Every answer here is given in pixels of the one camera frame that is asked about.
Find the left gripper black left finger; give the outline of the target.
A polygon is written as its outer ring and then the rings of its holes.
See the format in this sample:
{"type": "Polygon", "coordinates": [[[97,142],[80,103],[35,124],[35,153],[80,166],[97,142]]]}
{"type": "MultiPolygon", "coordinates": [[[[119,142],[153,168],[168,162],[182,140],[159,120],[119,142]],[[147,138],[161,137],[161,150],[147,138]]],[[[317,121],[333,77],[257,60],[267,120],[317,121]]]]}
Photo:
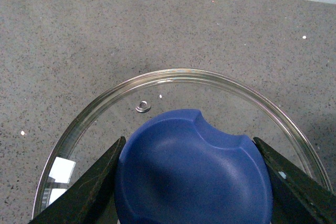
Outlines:
{"type": "Polygon", "coordinates": [[[30,223],[95,223],[114,192],[125,137],[120,137],[65,193],[30,223]]]}

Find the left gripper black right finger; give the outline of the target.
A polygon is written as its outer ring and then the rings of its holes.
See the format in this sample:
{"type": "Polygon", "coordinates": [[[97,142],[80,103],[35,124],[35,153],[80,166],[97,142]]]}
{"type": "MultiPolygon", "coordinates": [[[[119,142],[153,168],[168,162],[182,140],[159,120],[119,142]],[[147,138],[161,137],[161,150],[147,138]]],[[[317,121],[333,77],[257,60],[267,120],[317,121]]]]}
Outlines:
{"type": "Polygon", "coordinates": [[[320,186],[262,139],[254,137],[270,177],[271,223],[335,223],[335,194],[320,186]]]}

